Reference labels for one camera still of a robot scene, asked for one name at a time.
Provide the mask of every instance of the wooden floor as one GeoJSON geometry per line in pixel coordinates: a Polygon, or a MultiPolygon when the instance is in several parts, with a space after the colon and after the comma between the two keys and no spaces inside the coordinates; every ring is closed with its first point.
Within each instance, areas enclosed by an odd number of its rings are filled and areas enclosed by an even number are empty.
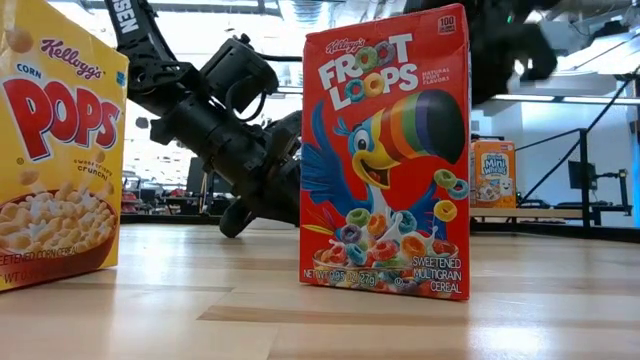
{"type": "Polygon", "coordinates": [[[638,245],[475,237],[468,303],[299,285],[289,231],[130,225],[120,249],[0,295],[0,358],[640,359],[638,245]]]}

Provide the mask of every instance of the yellow box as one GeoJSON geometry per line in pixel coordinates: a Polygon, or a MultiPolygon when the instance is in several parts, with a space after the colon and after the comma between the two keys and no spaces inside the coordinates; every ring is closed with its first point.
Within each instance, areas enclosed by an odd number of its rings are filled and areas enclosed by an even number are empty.
{"type": "Polygon", "coordinates": [[[516,154],[511,141],[471,144],[471,207],[516,207],[516,154]]]}
{"type": "Polygon", "coordinates": [[[44,0],[0,0],[0,291],[118,260],[128,60],[44,0]]]}

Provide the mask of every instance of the froot loops cereal box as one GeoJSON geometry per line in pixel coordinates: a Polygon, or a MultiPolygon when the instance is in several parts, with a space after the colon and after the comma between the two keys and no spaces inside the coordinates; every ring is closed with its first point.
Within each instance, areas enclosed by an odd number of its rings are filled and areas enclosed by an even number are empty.
{"type": "Polygon", "coordinates": [[[515,162],[511,141],[479,140],[471,144],[472,207],[516,207],[515,162]]]}
{"type": "Polygon", "coordinates": [[[307,36],[300,281],[469,297],[469,44],[452,5],[307,36]]]}
{"type": "Polygon", "coordinates": [[[0,0],[0,290],[115,265],[128,60],[44,0],[0,0]]]}

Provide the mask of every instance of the toucan cartoon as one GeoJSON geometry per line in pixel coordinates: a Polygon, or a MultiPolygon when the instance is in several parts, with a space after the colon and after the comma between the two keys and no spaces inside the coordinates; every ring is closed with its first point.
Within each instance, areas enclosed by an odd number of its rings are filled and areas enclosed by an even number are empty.
{"type": "MultiPolygon", "coordinates": [[[[329,202],[342,216],[355,208],[389,214],[381,190],[392,186],[391,168],[420,156],[437,156],[455,164],[464,150],[462,112],[453,96],[443,90],[411,94],[351,130],[339,119],[333,131],[348,137],[351,166],[367,187],[367,197],[355,199],[346,183],[343,164],[325,132],[322,108],[323,102],[318,103],[311,118],[317,146],[302,146],[301,186],[310,193],[313,203],[329,202]]],[[[436,188],[432,181],[408,210],[416,218],[418,230],[431,234],[435,225],[435,237],[446,240],[445,224],[433,216],[433,208],[440,201],[434,198],[436,188]]]]}

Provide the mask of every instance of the red box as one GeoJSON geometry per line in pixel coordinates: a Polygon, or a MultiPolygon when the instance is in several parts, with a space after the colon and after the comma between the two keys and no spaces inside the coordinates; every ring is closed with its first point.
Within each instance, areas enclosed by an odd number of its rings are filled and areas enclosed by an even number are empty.
{"type": "Polygon", "coordinates": [[[310,34],[300,281],[469,298],[464,7],[310,34]]]}

